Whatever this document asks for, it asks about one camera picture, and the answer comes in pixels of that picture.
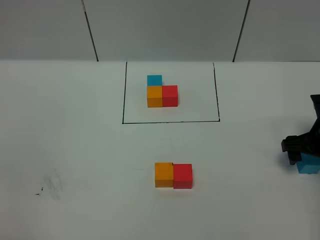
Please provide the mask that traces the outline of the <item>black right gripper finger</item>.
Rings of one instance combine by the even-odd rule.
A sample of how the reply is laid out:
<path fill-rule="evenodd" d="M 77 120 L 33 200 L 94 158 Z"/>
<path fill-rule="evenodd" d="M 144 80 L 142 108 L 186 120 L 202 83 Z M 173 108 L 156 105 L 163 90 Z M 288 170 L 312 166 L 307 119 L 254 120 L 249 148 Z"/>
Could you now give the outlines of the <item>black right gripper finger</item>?
<path fill-rule="evenodd" d="M 302 161 L 301 144 L 302 140 L 297 135 L 287 136 L 281 142 L 281 149 L 284 153 L 287 152 L 289 164 L 291 166 L 294 166 L 297 162 Z"/>

